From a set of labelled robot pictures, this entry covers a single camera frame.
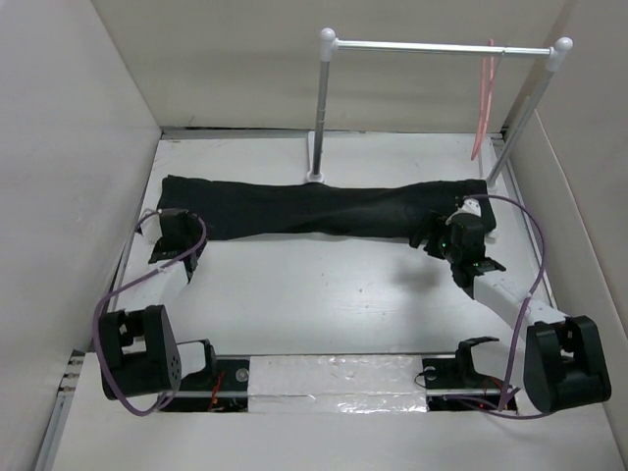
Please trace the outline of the black trousers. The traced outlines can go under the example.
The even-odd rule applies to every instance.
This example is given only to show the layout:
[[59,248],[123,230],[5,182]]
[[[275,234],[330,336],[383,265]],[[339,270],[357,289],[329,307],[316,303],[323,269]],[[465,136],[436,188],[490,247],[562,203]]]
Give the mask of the black trousers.
[[449,216],[464,196],[487,192],[482,180],[342,188],[322,183],[264,185],[167,176],[161,182],[158,207],[200,216],[215,240],[322,233],[414,242],[431,218]]

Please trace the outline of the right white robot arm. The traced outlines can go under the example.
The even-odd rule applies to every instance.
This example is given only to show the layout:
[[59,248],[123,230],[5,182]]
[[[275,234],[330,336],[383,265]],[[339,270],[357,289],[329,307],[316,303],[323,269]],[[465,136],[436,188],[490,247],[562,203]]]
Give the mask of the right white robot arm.
[[587,316],[568,316],[533,297],[486,255],[482,218],[472,212],[429,215],[410,245],[449,263],[455,284],[488,307],[525,342],[522,386],[543,414],[602,403],[611,383],[598,326]]

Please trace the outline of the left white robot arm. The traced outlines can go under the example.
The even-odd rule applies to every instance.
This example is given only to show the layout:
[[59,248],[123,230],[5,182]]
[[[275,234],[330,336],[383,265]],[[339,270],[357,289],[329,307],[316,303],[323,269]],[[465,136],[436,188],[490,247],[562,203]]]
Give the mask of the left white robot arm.
[[129,307],[96,308],[93,330],[103,391],[111,400],[176,392],[187,379],[198,389],[218,380],[209,340],[177,342],[168,308],[190,284],[207,243],[205,223],[183,209],[147,210],[138,222],[152,245],[147,273],[114,292],[129,292]]

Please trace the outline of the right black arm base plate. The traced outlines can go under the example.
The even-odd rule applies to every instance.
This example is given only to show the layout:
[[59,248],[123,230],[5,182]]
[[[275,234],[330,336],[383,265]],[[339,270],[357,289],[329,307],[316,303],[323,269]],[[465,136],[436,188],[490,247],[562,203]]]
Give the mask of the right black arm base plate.
[[486,375],[463,378],[453,357],[424,358],[414,382],[425,391],[430,412],[497,410],[500,382]]

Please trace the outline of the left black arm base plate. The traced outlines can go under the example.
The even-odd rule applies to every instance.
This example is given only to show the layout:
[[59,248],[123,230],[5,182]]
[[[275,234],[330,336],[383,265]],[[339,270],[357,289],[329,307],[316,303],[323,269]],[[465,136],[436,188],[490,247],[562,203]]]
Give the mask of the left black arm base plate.
[[249,357],[219,356],[213,378],[203,372],[188,375],[176,397],[161,412],[247,412],[249,369]]

